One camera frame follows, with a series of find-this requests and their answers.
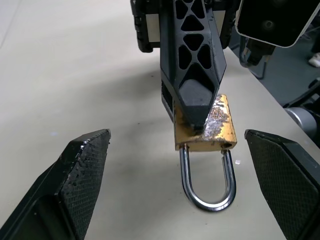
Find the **brass padlock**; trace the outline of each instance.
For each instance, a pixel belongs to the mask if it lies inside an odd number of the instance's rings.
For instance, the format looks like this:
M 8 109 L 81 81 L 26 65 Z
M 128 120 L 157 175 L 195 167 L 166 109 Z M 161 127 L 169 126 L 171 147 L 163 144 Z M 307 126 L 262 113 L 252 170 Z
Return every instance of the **brass padlock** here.
M 187 125 L 182 111 L 174 105 L 175 149 L 180 151 L 182 186 L 187 198 L 196 207 L 208 211 L 221 211 L 233 202 L 236 196 L 236 179 L 230 149 L 237 144 L 227 96 L 217 95 L 203 132 L 195 132 Z M 205 202 L 194 192 L 191 181 L 189 152 L 221 151 L 226 191 L 218 202 Z

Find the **shoe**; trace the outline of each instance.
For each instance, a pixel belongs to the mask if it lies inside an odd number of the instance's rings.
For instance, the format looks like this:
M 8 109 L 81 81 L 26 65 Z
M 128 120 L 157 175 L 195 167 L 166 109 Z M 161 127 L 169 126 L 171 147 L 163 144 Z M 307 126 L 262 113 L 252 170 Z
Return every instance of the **shoe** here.
M 309 64 L 311 64 L 315 68 L 320 68 L 320 53 L 319 52 L 316 53 L 315 55 L 313 55 L 312 58 L 310 58 Z

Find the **table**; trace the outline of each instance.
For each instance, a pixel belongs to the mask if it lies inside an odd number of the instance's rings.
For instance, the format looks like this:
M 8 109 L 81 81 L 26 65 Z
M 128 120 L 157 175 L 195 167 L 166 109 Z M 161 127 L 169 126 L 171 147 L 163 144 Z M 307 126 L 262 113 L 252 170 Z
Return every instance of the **table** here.
M 230 49 L 227 94 L 237 146 L 237 193 L 219 213 L 185 198 L 173 125 L 161 103 L 159 51 L 141 53 L 127 0 L 22 0 L 0 49 L 0 225 L 67 143 L 110 128 L 87 240 L 284 240 L 259 188 L 246 129 L 320 151 Z M 194 189 L 218 200 L 219 153 L 194 153 Z

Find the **textured gripper pad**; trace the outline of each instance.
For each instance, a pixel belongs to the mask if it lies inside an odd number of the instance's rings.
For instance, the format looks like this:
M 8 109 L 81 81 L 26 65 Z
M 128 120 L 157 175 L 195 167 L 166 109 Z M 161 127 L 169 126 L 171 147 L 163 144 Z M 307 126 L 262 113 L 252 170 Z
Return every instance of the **textured gripper pad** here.
M 81 146 L 82 152 L 60 192 L 79 240 L 85 238 L 99 195 L 109 138 L 102 133 Z
M 299 146 L 296 142 L 268 133 L 268 137 L 255 133 L 247 130 L 245 137 L 262 194 L 285 237 L 301 239 L 318 207 L 319 191 L 285 145 L 279 143 L 287 141 L 289 145 Z

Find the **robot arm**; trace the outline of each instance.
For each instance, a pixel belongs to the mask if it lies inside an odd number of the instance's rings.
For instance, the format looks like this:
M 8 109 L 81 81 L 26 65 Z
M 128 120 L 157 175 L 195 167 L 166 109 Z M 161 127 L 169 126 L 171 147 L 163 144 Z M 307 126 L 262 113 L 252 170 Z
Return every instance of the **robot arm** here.
M 319 11 L 320 3 L 131 0 L 131 8 L 140 50 L 150 53 L 160 48 L 164 107 L 173 119 L 174 102 L 189 126 L 202 132 L 226 69 L 223 49 L 229 45 L 232 27 L 241 35 L 241 65 L 256 66 L 263 56 L 272 55 L 275 47 L 291 47 Z M 222 24 L 217 24 L 222 12 Z

